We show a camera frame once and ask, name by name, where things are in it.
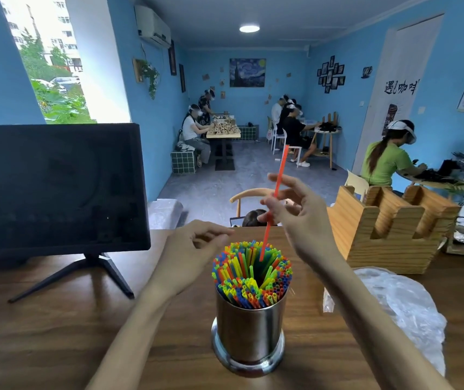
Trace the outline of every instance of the stainless steel cup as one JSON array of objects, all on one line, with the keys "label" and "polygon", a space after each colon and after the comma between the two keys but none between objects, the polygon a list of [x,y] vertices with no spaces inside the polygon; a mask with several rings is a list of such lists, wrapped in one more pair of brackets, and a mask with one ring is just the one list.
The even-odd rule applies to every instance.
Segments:
[{"label": "stainless steel cup", "polygon": [[212,326],[216,356],[233,372],[261,376],[275,369],[284,354],[282,317],[286,295],[262,309],[243,309],[217,292],[217,317]]}]

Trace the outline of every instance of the door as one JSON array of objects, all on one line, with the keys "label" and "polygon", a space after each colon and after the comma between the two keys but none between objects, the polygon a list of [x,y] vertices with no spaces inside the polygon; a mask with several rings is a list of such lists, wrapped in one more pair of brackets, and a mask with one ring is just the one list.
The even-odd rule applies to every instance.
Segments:
[{"label": "door", "polygon": [[360,174],[368,145],[381,140],[392,121],[409,119],[442,19],[440,15],[387,33],[353,173]]}]

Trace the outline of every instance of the white t-shirt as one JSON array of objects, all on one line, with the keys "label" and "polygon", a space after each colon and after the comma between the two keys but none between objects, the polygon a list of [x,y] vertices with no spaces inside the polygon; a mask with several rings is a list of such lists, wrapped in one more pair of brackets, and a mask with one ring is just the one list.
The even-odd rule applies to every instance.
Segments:
[{"label": "white t-shirt", "polygon": [[191,116],[188,116],[183,121],[183,140],[187,141],[192,138],[196,138],[197,134],[194,130],[192,130],[192,126],[195,124],[194,119]]},{"label": "white t-shirt", "polygon": [[274,126],[280,122],[282,112],[282,106],[276,102],[274,106],[271,108],[271,121],[273,122]]}]

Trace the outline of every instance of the building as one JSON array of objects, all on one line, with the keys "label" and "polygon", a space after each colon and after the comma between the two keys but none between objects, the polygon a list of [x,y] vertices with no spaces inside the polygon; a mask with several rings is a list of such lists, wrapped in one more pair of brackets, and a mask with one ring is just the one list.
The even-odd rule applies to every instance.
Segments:
[{"label": "building", "polygon": [[1,0],[1,4],[19,49],[24,44],[22,33],[27,30],[33,37],[40,36],[50,65],[51,50],[57,47],[67,55],[71,72],[83,71],[65,0]]}]

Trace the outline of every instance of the monitor stand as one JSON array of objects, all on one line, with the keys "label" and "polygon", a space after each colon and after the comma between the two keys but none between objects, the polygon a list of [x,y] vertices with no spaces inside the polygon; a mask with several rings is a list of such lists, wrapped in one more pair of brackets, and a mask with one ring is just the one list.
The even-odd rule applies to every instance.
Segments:
[{"label": "monitor stand", "polygon": [[55,272],[53,275],[48,276],[46,279],[38,282],[37,284],[33,285],[28,290],[22,292],[19,295],[16,295],[14,298],[8,300],[9,303],[14,303],[19,301],[22,298],[40,290],[41,288],[45,288],[46,286],[64,278],[65,276],[71,274],[72,272],[76,271],[77,269],[84,269],[84,268],[92,268],[92,267],[101,267],[105,269],[105,271],[109,274],[111,279],[118,285],[118,287],[124,292],[124,294],[130,298],[134,298],[134,294],[125,281],[120,271],[111,260],[107,253],[100,253],[97,254],[84,254],[85,258],[77,260],[76,262],[72,262],[71,264],[67,265],[66,267],[62,268],[60,271]]}]

